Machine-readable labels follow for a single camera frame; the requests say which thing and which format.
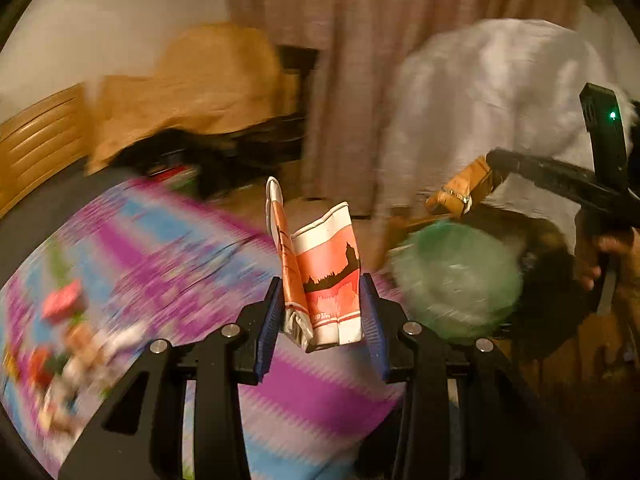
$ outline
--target pile of small objects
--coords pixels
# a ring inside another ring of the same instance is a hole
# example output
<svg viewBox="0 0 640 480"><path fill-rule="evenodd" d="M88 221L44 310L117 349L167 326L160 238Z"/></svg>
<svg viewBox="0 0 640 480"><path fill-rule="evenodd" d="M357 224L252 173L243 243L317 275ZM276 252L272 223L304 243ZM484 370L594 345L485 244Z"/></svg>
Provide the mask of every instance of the pile of small objects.
<svg viewBox="0 0 640 480"><path fill-rule="evenodd" d="M124 330L96 330L86 318L79 280L52 292L42 320L62 329L63 351L37 346L29 361L29 380L38 393L38 421L45 433L62 432L76 439L88 420L75 403L83 390L103 399L118 379L110 363L121 350L140 345L141 324Z"/></svg>

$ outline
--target curtain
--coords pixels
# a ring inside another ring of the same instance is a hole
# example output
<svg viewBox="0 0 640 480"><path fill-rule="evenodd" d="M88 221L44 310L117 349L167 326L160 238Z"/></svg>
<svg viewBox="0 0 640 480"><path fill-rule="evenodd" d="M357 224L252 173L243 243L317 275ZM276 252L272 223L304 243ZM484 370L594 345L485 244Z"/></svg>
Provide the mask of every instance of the curtain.
<svg viewBox="0 0 640 480"><path fill-rule="evenodd" d="M483 18L571 27L579 0L228 0L272 41L321 50L302 161L305 196L371 213L381 132L399 63L430 36ZM437 132L425 132L436 136Z"/></svg>

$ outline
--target trash bag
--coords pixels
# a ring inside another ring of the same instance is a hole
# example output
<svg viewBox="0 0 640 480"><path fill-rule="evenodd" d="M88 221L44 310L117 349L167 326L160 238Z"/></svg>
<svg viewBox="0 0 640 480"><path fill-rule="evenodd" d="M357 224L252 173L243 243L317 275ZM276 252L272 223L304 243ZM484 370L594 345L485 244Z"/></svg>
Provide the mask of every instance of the trash bag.
<svg viewBox="0 0 640 480"><path fill-rule="evenodd" d="M411 234L390 260L409 317L449 342L491 335L522 292L514 254L500 240L455 222Z"/></svg>

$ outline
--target wooden headboard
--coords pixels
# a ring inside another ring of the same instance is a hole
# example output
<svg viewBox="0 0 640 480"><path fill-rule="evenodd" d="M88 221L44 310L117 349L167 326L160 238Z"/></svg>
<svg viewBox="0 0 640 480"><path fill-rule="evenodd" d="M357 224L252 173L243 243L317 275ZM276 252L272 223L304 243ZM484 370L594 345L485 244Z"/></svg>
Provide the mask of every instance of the wooden headboard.
<svg viewBox="0 0 640 480"><path fill-rule="evenodd" d="M91 138L82 84L0 124L0 218L49 177L87 155Z"/></svg>

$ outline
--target pink sponge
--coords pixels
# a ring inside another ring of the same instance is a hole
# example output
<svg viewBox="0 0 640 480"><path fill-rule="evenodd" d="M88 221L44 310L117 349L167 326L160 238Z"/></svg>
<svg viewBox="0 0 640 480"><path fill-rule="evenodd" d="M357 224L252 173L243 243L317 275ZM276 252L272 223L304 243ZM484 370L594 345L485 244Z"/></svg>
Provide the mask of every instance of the pink sponge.
<svg viewBox="0 0 640 480"><path fill-rule="evenodd" d="M84 312L82 286L80 280L73 280L48 295L42 307L42 319L56 324L81 312Z"/></svg>

